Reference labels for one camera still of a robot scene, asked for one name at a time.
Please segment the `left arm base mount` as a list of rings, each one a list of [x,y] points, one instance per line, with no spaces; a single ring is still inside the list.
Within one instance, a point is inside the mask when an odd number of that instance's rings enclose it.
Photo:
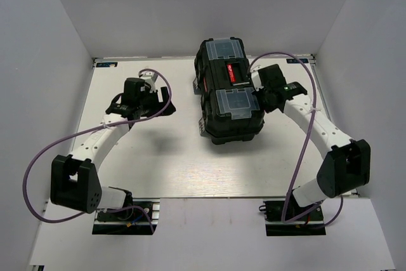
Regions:
[[[93,235],[153,235],[156,230],[159,213],[159,199],[133,199],[132,204],[139,206],[144,211],[131,208],[125,211],[108,213],[99,211],[93,222]]]

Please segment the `black plastic toolbox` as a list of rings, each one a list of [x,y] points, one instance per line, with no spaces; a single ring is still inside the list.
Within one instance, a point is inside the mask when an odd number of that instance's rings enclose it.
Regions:
[[[193,90],[200,95],[201,136],[215,145],[251,141],[264,125],[247,70],[249,61],[241,39],[207,39],[194,60]]]

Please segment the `blue label sticker left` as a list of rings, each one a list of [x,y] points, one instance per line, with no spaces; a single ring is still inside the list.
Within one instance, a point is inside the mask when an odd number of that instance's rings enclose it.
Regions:
[[[109,68],[109,67],[117,67],[118,62],[98,62],[96,63],[97,68]]]

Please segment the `blue label sticker right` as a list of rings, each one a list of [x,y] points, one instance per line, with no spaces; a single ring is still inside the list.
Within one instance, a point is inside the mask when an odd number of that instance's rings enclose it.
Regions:
[[[297,60],[295,58],[287,58],[286,62],[289,64],[295,64],[295,63],[299,63],[299,62],[303,62],[304,64],[309,63],[307,58],[300,58],[299,60]]]

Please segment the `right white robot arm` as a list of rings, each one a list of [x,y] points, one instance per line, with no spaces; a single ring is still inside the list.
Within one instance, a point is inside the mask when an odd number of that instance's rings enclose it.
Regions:
[[[365,140],[354,140],[321,111],[298,82],[287,83],[277,64],[251,72],[255,95],[269,113],[279,109],[293,120],[318,149],[323,162],[310,182],[295,188],[286,204],[296,220],[308,214],[310,205],[335,198],[370,181],[371,148]]]

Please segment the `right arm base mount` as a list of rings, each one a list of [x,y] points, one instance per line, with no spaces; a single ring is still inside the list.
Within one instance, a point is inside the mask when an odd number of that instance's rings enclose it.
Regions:
[[[304,237],[326,235],[324,228],[324,215],[321,207],[317,207],[302,217],[284,223],[282,209],[284,200],[272,199],[263,201],[259,212],[265,217],[265,230],[267,237]]]

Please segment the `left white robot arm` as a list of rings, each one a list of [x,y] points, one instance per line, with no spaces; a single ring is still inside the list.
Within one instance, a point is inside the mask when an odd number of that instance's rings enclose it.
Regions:
[[[136,121],[175,112],[168,86],[156,89],[157,78],[158,74],[151,70],[127,78],[123,92],[110,102],[98,129],[90,132],[69,155],[53,159],[50,188],[53,204],[88,214],[97,209],[111,209],[122,220],[133,215],[134,204],[129,200],[129,192],[101,186],[98,170]]]

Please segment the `blue label sticker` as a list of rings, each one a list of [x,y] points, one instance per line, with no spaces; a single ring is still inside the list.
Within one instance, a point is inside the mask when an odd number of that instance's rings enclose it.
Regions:
[[[97,68],[109,68],[109,67],[117,67],[118,62],[98,62],[96,63]]]
[[[299,60],[297,60],[295,58],[287,58],[286,62],[289,64],[295,64],[295,63],[299,63],[299,62],[303,62],[304,64],[309,63],[307,58],[300,58]]]

